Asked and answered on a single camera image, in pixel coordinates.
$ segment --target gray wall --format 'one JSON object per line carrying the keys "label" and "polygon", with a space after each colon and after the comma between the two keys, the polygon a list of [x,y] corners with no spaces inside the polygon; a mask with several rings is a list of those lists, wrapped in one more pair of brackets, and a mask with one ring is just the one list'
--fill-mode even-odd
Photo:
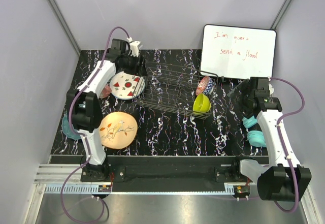
{"label": "gray wall", "polygon": [[[311,186],[325,220],[325,0],[294,0],[278,29],[273,75],[294,83],[306,99],[305,109],[285,119],[285,127],[298,159],[312,173]],[[288,85],[274,82],[284,112],[300,107]]]}
{"label": "gray wall", "polygon": [[117,25],[145,49],[195,49],[207,23],[270,28],[284,0],[56,1],[81,49],[103,49]]}
{"label": "gray wall", "polygon": [[0,0],[0,222],[22,222],[48,159],[77,54],[46,0]]}

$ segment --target whiteboard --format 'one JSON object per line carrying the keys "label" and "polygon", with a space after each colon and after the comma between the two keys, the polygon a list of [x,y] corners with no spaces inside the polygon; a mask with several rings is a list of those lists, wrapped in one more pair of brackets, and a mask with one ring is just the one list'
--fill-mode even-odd
{"label": "whiteboard", "polygon": [[205,25],[201,70],[225,78],[271,77],[275,41],[274,30]]}

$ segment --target yellow-green cup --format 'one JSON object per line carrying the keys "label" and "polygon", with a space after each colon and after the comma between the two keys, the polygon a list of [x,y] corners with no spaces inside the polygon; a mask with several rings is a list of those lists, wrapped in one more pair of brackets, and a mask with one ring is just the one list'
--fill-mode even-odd
{"label": "yellow-green cup", "polygon": [[194,101],[194,105],[193,105],[194,113],[195,112],[199,112],[195,114],[207,113],[210,111],[210,109],[211,109],[211,103],[209,98],[206,95],[200,93]]}

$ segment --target metal wire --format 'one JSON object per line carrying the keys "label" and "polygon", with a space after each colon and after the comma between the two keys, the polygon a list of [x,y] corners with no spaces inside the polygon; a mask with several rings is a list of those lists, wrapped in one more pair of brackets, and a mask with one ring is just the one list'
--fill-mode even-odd
{"label": "metal wire", "polygon": [[[216,103],[212,96],[217,88],[218,77],[216,74],[200,71],[192,67],[182,67],[157,62],[147,62],[146,71],[148,76],[141,79],[135,88],[139,91],[144,88],[143,93],[134,99],[138,104],[172,113],[179,113],[185,116],[194,116],[206,119],[213,113]],[[196,89],[199,82],[207,74],[214,83],[213,90],[207,97],[211,103],[211,109],[207,113],[193,111],[196,99]]]}

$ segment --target plate with strawberry pattern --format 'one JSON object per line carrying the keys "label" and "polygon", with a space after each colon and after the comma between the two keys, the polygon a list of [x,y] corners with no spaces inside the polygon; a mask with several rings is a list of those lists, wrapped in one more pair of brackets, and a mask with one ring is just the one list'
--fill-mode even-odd
{"label": "plate with strawberry pattern", "polygon": [[145,87],[143,77],[130,75],[125,72],[115,74],[110,82],[112,94],[121,100],[131,100],[139,96]]}

